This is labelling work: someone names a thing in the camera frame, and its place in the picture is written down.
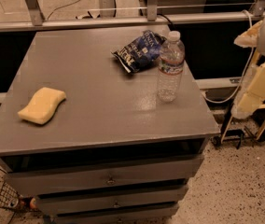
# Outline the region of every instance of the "clear plastic bottle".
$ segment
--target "clear plastic bottle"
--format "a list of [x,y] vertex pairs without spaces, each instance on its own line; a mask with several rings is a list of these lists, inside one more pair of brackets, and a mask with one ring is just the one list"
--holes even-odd
[[164,102],[176,98],[185,60],[185,46],[180,33],[172,31],[162,44],[159,57],[158,97]]

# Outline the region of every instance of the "terrazzo floor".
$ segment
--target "terrazzo floor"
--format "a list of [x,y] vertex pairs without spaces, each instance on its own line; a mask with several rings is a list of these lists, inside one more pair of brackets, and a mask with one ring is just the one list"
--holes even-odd
[[[258,126],[252,119],[233,122],[231,129],[247,126],[253,133]],[[215,147],[212,140],[204,162],[189,182],[180,208],[171,218],[138,220],[127,224],[265,224],[265,142],[245,139]],[[0,189],[4,174],[0,171]],[[0,208],[0,224],[47,224],[41,213],[14,214]]]

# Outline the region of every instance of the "bottle label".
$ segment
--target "bottle label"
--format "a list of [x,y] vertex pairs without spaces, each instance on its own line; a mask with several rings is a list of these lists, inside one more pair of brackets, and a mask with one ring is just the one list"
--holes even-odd
[[183,71],[183,61],[179,63],[168,63],[166,60],[160,58],[159,69],[166,75],[178,75]]

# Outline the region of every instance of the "table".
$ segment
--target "table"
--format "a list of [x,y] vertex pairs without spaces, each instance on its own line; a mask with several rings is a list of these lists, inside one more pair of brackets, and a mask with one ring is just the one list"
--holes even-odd
[[[169,217],[218,126],[185,64],[178,97],[157,99],[157,67],[127,74],[111,54],[164,25],[38,32],[0,107],[0,164],[57,223]],[[17,112],[42,87],[65,91],[44,126]]]

